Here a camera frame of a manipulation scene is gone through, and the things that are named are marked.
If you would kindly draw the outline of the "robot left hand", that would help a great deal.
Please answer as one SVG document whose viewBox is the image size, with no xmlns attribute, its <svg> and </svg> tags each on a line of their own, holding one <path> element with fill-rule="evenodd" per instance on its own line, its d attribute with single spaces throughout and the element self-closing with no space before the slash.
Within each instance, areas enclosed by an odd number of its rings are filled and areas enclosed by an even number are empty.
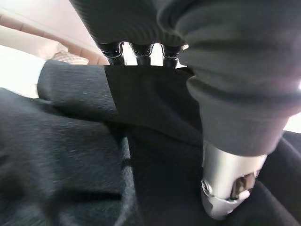
<svg viewBox="0 0 301 226">
<path fill-rule="evenodd" d="M 205 140 L 202 203 L 221 219 L 251 193 L 290 116 L 301 110 L 298 0 L 74 0 L 98 47 L 166 46 L 194 74 Z"/>
</svg>

